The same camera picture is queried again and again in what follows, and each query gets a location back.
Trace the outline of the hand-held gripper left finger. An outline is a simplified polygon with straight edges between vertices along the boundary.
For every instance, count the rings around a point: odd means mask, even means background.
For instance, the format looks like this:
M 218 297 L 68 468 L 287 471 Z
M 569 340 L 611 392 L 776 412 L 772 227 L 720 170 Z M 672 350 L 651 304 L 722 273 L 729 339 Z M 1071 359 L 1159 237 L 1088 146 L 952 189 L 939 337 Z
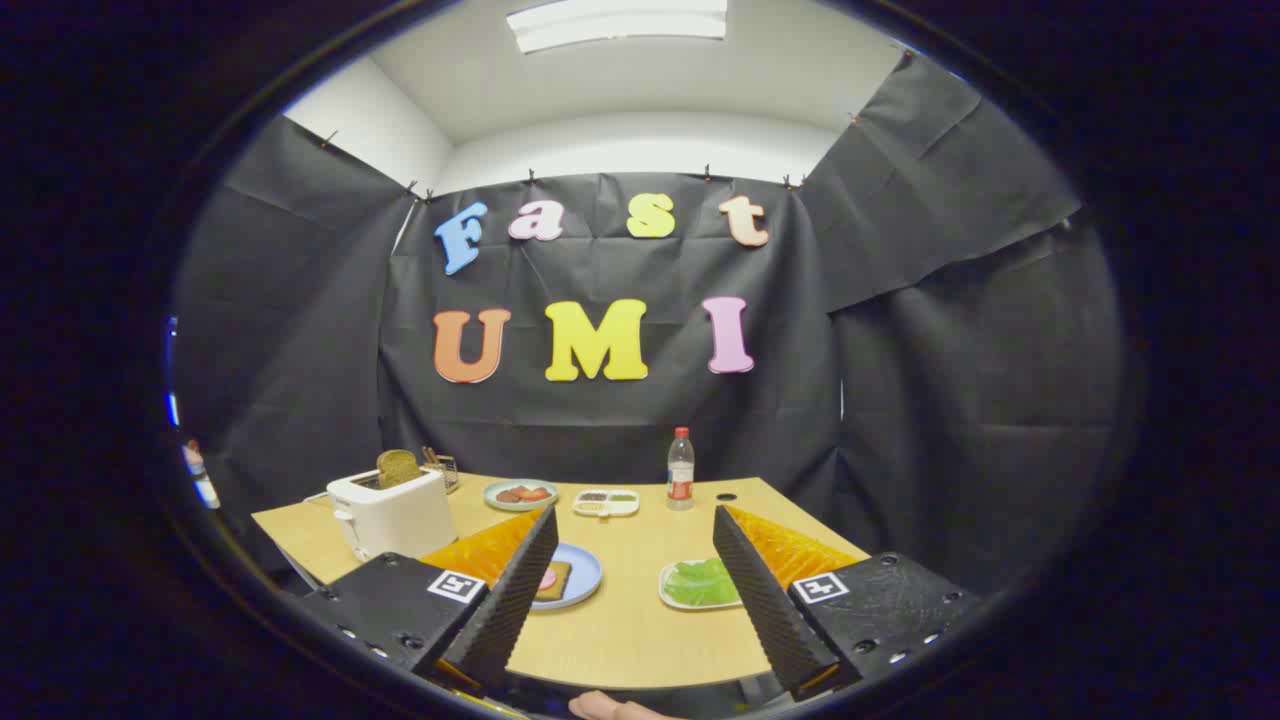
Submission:
M 339 642 L 481 696 L 502 685 L 559 543 L 554 509 L 489 527 L 429 559 L 385 552 L 298 600 Z

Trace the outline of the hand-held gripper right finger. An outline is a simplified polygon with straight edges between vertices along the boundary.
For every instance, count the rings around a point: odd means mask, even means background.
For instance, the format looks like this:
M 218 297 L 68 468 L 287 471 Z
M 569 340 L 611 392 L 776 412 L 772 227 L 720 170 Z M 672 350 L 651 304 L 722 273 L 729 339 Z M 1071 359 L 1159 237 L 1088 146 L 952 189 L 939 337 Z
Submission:
M 713 544 L 796 701 L 914 662 L 980 602 L 905 555 L 855 560 L 733 506 L 716 510 Z

